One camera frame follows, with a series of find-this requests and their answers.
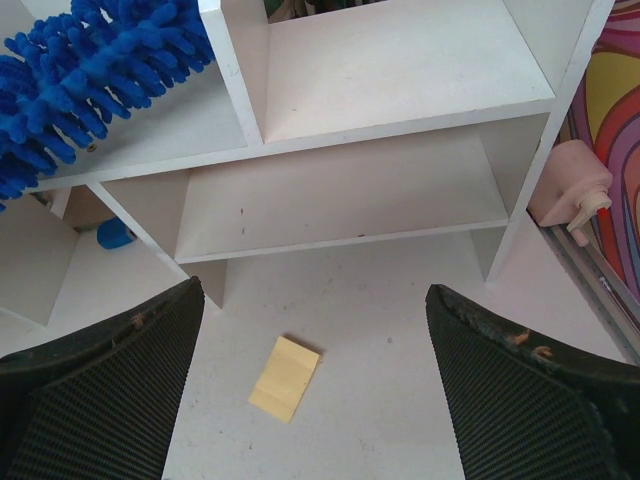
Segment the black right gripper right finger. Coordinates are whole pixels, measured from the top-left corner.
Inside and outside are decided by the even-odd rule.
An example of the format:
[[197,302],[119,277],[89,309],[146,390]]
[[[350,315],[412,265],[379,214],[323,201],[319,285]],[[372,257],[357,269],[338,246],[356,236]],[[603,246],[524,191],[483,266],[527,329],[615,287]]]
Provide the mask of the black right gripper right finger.
[[425,302],[466,478],[638,478],[638,367],[528,329],[442,284]]

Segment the blue microfiber duster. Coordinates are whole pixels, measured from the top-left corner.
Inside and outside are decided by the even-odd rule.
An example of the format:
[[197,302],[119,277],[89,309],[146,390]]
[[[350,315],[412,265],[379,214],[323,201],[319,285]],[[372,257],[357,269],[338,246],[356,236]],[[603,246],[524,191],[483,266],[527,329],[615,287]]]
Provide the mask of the blue microfiber duster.
[[74,1],[4,45],[3,202],[215,59],[195,1]]

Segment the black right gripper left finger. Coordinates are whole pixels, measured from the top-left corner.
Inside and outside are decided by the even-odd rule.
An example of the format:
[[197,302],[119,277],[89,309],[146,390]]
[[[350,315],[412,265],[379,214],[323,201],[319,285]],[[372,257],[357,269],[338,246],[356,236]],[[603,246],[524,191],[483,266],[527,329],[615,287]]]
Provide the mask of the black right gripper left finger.
[[192,277],[2,357],[2,478],[161,478],[203,313]]

